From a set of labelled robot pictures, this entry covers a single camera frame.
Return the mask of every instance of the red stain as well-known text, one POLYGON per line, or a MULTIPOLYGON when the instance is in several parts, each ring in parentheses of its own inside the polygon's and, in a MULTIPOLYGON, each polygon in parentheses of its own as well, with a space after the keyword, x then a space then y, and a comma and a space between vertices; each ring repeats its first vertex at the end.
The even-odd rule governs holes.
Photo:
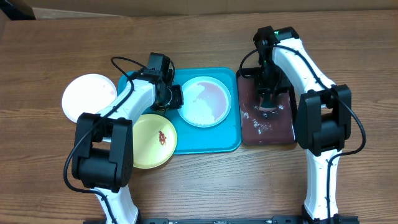
POLYGON ((162 131, 159 131, 159 142, 162 146, 166 144, 166 136, 164 136, 162 131))

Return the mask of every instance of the wooden table surface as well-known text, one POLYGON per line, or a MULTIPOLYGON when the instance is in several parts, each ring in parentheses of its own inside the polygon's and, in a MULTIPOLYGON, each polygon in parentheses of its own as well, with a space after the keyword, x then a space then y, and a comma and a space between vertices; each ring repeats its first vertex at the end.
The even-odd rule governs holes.
MULTIPOLYGON (((75 124, 61 97, 74 78, 99 73, 117 83, 112 56, 146 64, 150 52, 168 55, 177 68, 236 71, 254 49, 257 28, 268 25, 294 27, 321 70, 353 93, 368 143, 340 160, 340 213, 358 215, 361 223, 398 223, 398 11, 7 22, 0 42, 0 223, 104 217, 94 195, 72 192, 62 179, 75 124)), ((255 64, 253 57, 246 66, 255 64)), ((353 123, 346 150, 360 140, 353 123)), ((133 201, 146 218, 299 215, 307 162, 294 147, 242 145, 231 153, 175 156, 161 169, 133 172, 133 201)))

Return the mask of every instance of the yellow bowl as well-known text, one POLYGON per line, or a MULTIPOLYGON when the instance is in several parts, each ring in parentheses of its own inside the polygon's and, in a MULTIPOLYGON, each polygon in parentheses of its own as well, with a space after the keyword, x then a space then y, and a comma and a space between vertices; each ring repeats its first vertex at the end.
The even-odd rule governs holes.
POLYGON ((166 118, 141 115, 132 129, 134 167, 150 169, 165 163, 177 145, 177 132, 166 118))

